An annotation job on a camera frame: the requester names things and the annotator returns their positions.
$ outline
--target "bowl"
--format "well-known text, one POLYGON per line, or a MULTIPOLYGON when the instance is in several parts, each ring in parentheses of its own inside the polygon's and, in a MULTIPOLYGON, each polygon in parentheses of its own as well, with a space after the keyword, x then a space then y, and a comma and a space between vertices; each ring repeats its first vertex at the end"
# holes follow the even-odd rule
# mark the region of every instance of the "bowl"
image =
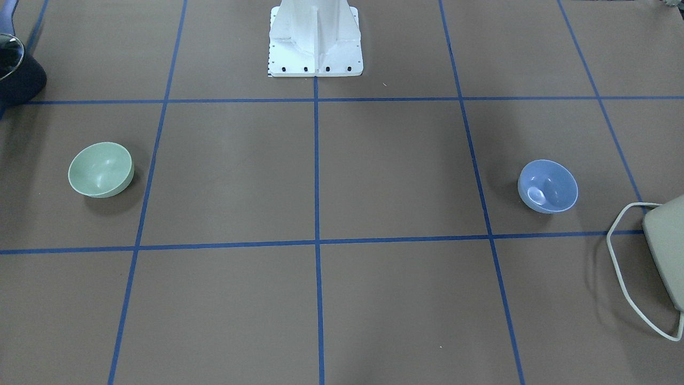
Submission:
POLYGON ((578 196, 573 174, 552 160, 527 164, 518 178, 518 194, 532 210, 543 214, 563 212, 574 206, 578 196))
POLYGON ((113 197, 131 183, 133 158, 118 143, 95 143, 71 161, 68 176, 69 184, 78 193, 93 198, 113 197))

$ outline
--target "dark object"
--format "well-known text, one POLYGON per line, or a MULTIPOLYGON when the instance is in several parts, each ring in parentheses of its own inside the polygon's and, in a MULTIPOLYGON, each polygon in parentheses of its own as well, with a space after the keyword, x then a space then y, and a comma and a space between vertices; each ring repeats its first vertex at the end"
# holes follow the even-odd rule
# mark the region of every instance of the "dark object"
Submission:
POLYGON ((12 16, 18 0, 6 0, 0 12, 0 106, 33 99, 45 87, 47 76, 36 59, 14 35, 12 16))

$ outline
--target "black container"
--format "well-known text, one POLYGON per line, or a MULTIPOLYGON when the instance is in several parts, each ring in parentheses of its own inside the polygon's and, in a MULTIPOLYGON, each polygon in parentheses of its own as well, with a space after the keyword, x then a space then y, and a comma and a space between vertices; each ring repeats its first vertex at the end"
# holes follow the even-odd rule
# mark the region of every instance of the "black container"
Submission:
POLYGON ((10 107, 33 99, 47 82, 45 70, 10 34, 0 34, 0 106, 10 107))

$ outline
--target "blue bowl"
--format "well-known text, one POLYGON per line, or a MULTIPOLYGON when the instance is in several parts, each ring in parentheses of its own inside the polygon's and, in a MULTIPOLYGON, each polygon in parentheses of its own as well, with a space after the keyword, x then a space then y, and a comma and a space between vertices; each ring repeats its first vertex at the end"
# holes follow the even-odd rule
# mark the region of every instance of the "blue bowl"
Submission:
POLYGON ((518 178, 520 198, 532 210, 543 214, 555 214, 573 207, 578 193, 573 174, 552 160, 528 163, 518 178))

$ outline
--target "grid square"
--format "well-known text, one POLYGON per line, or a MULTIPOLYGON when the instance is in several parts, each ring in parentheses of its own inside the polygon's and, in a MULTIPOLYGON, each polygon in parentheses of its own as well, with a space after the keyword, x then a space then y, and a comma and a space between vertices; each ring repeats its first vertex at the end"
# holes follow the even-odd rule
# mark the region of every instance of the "grid square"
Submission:
POLYGON ((143 243, 314 237, 312 103, 168 106, 143 243))
POLYGON ((350 1, 358 6, 363 75, 324 77, 321 97, 455 97, 437 1, 350 1))
POLYGON ((665 203, 684 194, 684 110, 678 102, 607 100, 624 156, 645 201, 665 203))
POLYGON ((152 104, 9 109, 0 122, 1 248, 133 245, 160 109, 152 104), (107 141, 131 153, 133 181, 114 197, 84 197, 69 186, 69 164, 82 149, 107 141))
POLYGON ((660 0, 563 6, 601 95, 684 95, 684 25, 677 8, 660 0))
POLYGON ((52 1, 34 56, 38 100, 164 97, 183 2, 52 1))
POLYGON ((144 251, 116 384, 317 384, 313 247, 144 251))
POLYGON ((487 241, 321 258, 327 384, 519 384, 487 241))
MULTIPOLYGON (((672 332, 679 313, 643 236, 615 236, 636 304, 672 332)), ((684 345, 652 331, 622 295, 605 237, 498 240, 528 384, 673 384, 684 345)))
POLYGON ((189 1, 173 99, 312 97, 311 78, 268 77, 269 20, 279 0, 189 1))
POLYGON ((0 382, 104 384, 131 253, 0 256, 0 382))
POLYGON ((470 101, 466 109, 494 233, 605 231, 636 200, 597 102, 470 101), (535 159, 573 173, 573 208, 548 215, 522 202, 518 177, 535 159))
POLYGON ((555 1, 446 1, 444 8, 463 96, 594 94, 555 1))
POLYGON ((321 237, 486 233, 457 102, 319 108, 321 237))

